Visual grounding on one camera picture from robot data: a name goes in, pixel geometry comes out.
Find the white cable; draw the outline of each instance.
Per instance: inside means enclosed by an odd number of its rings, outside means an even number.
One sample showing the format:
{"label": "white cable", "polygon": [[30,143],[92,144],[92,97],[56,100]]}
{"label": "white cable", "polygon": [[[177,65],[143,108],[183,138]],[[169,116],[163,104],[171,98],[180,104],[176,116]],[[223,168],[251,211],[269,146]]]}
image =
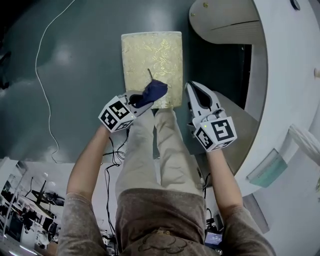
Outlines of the white cable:
{"label": "white cable", "polygon": [[54,161],[56,164],[57,164],[57,161],[54,159],[53,154],[55,154],[55,153],[57,153],[57,152],[59,151],[59,144],[58,144],[55,136],[54,136],[54,135],[52,134],[52,132],[51,132],[51,127],[50,127],[51,107],[50,107],[50,104],[49,104],[48,97],[47,97],[47,95],[46,95],[44,86],[42,85],[42,82],[41,82],[40,77],[39,77],[39,75],[38,75],[38,71],[37,71],[37,61],[38,61],[38,55],[39,55],[40,48],[41,48],[42,39],[44,38],[44,36],[45,36],[45,34],[46,34],[46,32],[47,32],[47,29],[50,27],[50,25],[51,25],[57,18],[59,18],[60,15],[62,15],[62,14],[74,3],[74,1],[75,1],[75,0],[73,0],[57,17],[55,17],[55,18],[49,23],[48,26],[46,26],[46,28],[45,28],[45,30],[44,30],[44,32],[43,32],[43,34],[42,34],[40,43],[39,43],[38,52],[36,53],[36,57],[35,57],[35,74],[36,74],[36,77],[37,77],[38,80],[39,80],[39,83],[40,83],[41,88],[42,88],[42,90],[43,90],[44,97],[45,97],[46,102],[47,102],[48,107],[49,107],[49,119],[48,119],[49,132],[50,132],[51,137],[54,139],[54,141],[55,141],[55,143],[56,143],[56,147],[57,147],[56,151],[51,154],[51,158],[53,159],[53,161]]}

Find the person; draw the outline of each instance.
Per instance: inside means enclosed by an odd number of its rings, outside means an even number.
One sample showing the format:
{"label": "person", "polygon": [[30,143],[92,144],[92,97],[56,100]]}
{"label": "person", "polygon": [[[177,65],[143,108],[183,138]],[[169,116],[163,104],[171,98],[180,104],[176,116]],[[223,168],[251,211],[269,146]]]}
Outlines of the person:
{"label": "person", "polygon": [[[160,153],[160,184],[153,160],[154,127]],[[59,256],[106,255],[91,200],[109,135],[101,125],[70,174]],[[243,207],[240,189],[223,152],[215,150],[207,157],[224,222],[223,253],[275,255]],[[133,122],[115,194],[115,234],[120,255],[218,255],[204,245],[206,202],[201,180],[172,109],[159,109],[155,115],[147,110]]]}

